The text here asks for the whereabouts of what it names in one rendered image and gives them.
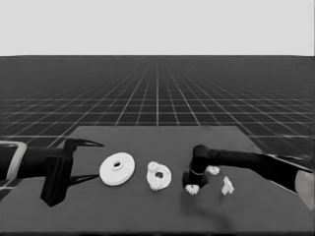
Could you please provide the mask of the small white T-shaped piece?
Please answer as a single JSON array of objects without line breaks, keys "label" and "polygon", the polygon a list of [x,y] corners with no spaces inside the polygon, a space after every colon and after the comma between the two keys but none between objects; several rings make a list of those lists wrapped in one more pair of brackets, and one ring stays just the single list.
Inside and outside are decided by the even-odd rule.
[{"label": "small white T-shaped piece", "polygon": [[232,194],[234,191],[234,188],[232,186],[231,181],[228,179],[227,176],[223,178],[223,187],[221,189],[221,192],[226,195],[226,194]]}]

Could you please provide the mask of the large thick white disc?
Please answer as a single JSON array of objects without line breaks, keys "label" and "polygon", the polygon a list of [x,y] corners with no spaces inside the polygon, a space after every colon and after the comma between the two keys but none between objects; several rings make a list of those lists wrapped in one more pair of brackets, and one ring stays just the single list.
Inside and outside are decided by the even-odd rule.
[{"label": "large thick white disc", "polygon": [[135,171],[135,160],[127,152],[109,156],[99,168],[101,181],[108,186],[118,186],[128,181]]}]

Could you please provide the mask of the white round pin carrier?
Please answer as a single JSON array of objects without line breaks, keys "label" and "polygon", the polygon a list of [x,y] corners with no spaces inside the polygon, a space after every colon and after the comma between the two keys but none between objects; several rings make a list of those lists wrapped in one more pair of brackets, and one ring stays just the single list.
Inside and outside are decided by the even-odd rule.
[{"label": "white round pin carrier", "polygon": [[153,179],[158,179],[162,183],[161,190],[169,186],[171,182],[172,174],[170,169],[163,164],[158,164],[158,170],[156,172],[147,171],[147,182],[150,186],[150,182]]}]

